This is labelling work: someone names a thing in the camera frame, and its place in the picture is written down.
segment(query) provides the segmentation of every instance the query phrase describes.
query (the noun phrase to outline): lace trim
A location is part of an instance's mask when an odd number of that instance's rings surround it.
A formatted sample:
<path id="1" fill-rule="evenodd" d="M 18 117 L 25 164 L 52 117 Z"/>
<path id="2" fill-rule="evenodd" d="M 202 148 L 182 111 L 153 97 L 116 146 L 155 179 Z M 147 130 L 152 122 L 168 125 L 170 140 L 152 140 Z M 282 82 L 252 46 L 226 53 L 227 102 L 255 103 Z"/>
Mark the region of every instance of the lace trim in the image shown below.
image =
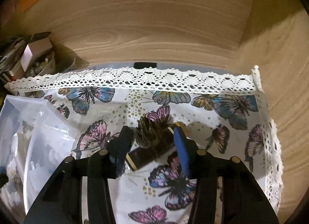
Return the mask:
<path id="1" fill-rule="evenodd" d="M 281 144 L 277 138 L 276 124 L 268 116 L 267 97 L 262 89 L 258 66 L 254 66 L 252 77 L 256 86 L 256 101 L 263 128 L 266 164 L 265 195 L 277 214 L 280 207 L 281 192 L 283 189 Z"/>
<path id="2" fill-rule="evenodd" d="M 255 87 L 252 76 L 231 74 L 219 75 L 213 72 L 181 72 L 177 69 L 120 68 L 85 70 L 65 74 L 22 78 L 9 83 L 11 91 L 35 91 L 60 88 L 98 86 L 117 89 L 145 89 L 200 94 L 249 95 Z"/>
<path id="3" fill-rule="evenodd" d="M 188 92 L 199 94 L 255 95 L 262 121 L 265 148 L 265 194 L 277 213 L 283 189 L 281 145 L 276 124 L 268 117 L 267 98 L 262 89 L 258 67 L 252 75 L 219 75 L 213 72 L 181 72 L 177 69 L 106 68 L 65 74 L 23 78 L 11 82 L 6 88 L 16 93 L 59 88 L 98 86 L 117 89 L 146 89 L 153 91 Z"/>

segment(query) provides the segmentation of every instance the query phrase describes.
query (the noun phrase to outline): wooden surface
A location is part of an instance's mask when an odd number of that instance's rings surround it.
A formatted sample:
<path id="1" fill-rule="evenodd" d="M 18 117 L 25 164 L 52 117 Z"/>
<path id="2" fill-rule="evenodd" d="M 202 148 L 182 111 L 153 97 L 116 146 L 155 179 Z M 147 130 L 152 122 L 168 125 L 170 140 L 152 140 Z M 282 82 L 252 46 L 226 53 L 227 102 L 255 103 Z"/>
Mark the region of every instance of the wooden surface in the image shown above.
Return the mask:
<path id="1" fill-rule="evenodd" d="M 250 73 L 260 66 L 282 143 L 283 223 L 309 186 L 309 17 L 299 0 L 39 0 L 1 30 L 51 31 L 79 65 L 169 61 Z"/>

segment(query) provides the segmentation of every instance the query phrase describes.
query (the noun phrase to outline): metal screw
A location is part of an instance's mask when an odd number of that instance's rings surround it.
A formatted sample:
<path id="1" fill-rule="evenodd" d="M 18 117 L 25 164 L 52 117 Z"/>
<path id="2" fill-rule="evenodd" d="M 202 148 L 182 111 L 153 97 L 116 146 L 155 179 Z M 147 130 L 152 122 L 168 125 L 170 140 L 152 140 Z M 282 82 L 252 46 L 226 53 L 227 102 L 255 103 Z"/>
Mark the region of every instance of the metal screw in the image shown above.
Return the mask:
<path id="1" fill-rule="evenodd" d="M 199 156 L 204 156 L 204 155 L 206 155 L 206 151 L 204 150 L 204 149 L 198 149 L 197 151 L 196 151 L 196 153 L 199 155 Z"/>
<path id="2" fill-rule="evenodd" d="M 106 154 L 108 154 L 108 150 L 106 150 L 106 149 L 101 149 L 101 150 L 99 150 L 99 154 L 101 155 L 101 156 L 104 156 L 104 155 L 106 155 Z"/>
<path id="3" fill-rule="evenodd" d="M 232 157 L 232 161 L 233 161 L 234 163 L 239 163 L 239 162 L 240 162 L 240 158 L 234 156 L 234 157 Z"/>
<path id="4" fill-rule="evenodd" d="M 66 163 L 70 163 L 74 160 L 74 158 L 72 156 L 67 156 L 65 159 L 64 159 L 64 162 Z"/>

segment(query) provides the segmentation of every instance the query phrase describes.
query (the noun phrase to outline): blue gripper pad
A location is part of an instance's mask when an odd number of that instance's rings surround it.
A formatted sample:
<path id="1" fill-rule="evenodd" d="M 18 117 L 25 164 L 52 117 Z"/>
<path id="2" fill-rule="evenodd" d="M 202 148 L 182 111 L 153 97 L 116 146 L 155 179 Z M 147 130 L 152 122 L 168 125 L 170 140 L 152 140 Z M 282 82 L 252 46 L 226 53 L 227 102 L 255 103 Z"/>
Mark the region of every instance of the blue gripper pad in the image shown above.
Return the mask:
<path id="1" fill-rule="evenodd" d="M 174 143 L 179 158 L 182 173 L 190 178 L 191 167 L 194 165 L 197 145 L 192 139 L 187 139 L 181 127 L 174 128 Z"/>

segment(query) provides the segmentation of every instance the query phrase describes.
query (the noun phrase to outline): clear plastic bin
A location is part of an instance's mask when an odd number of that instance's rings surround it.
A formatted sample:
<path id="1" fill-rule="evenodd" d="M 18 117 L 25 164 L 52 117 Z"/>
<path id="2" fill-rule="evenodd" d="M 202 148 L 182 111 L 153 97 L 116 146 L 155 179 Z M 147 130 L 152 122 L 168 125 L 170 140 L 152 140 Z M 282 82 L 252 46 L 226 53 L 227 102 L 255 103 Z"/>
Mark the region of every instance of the clear plastic bin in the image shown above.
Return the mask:
<path id="1" fill-rule="evenodd" d="M 28 143 L 27 127 L 31 128 Z M 0 113 L 0 166 L 5 169 L 13 159 L 19 164 L 26 214 L 51 174 L 70 155 L 77 135 L 80 132 L 48 100 L 6 97 Z"/>

